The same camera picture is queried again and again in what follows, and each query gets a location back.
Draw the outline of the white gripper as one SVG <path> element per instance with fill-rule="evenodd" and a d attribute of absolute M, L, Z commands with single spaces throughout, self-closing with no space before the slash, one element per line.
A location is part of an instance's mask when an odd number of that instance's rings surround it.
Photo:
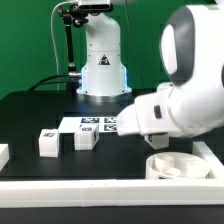
<path fill-rule="evenodd" d="M 174 124 L 167 111 L 168 91 L 140 95 L 116 117 L 119 136 L 171 133 Z"/>

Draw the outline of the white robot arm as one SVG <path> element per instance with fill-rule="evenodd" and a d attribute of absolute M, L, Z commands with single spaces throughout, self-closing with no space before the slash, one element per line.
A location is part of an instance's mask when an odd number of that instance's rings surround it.
<path fill-rule="evenodd" d="M 121 111 L 117 133 L 193 137 L 224 126 L 224 0 L 178 8 L 160 55 L 170 81 Z"/>

